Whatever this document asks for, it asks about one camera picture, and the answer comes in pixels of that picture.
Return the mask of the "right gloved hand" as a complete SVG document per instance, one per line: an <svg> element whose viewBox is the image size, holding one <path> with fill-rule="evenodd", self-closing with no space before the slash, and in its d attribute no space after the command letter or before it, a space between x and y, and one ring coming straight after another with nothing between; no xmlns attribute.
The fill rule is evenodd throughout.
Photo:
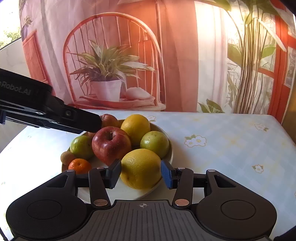
<svg viewBox="0 0 296 241"><path fill-rule="evenodd" d="M296 231L291 229L288 232L275 237L274 241L296 241Z"/></svg>

